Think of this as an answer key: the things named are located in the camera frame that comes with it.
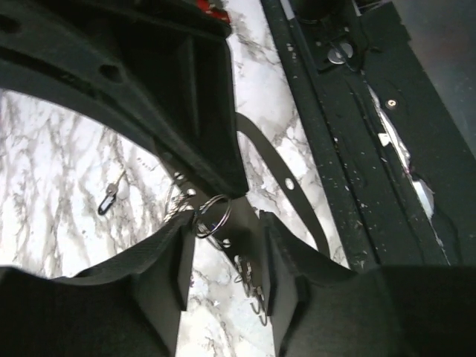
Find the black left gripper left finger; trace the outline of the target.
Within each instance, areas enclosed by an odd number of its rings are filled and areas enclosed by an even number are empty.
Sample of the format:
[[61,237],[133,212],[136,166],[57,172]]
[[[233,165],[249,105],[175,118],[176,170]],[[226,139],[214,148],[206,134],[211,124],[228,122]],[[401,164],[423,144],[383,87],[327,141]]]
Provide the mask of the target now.
[[3,356],[174,356],[187,308],[192,213],[74,277],[1,269]]

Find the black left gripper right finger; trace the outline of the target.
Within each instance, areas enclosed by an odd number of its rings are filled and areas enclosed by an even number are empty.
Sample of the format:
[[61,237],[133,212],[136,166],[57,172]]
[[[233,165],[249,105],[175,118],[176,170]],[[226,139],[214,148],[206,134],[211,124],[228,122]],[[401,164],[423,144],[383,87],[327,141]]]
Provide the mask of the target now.
[[475,269],[349,270],[261,212],[263,294],[279,356],[473,356]]

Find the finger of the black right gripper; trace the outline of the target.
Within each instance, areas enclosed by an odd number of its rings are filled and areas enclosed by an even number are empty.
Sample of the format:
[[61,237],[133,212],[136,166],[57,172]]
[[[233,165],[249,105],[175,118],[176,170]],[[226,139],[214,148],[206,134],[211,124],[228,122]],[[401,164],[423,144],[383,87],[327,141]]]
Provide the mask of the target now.
[[1,87],[105,124],[210,195],[244,196],[230,33],[198,1],[3,1]]

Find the black tag key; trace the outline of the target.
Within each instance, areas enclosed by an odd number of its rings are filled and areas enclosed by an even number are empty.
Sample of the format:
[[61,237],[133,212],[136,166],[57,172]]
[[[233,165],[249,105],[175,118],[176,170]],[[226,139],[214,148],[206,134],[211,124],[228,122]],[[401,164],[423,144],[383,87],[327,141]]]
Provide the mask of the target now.
[[97,214],[99,216],[104,216],[109,211],[111,206],[115,203],[119,190],[120,180],[123,178],[125,173],[126,171],[123,170],[115,181],[108,184],[106,188],[106,195],[97,208]]

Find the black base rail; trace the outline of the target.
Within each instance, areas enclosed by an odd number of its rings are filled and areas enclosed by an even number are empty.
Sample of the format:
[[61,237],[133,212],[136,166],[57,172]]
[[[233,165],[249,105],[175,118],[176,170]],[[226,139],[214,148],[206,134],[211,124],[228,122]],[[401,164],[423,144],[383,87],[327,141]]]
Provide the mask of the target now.
[[264,1],[350,267],[475,264],[475,3]]

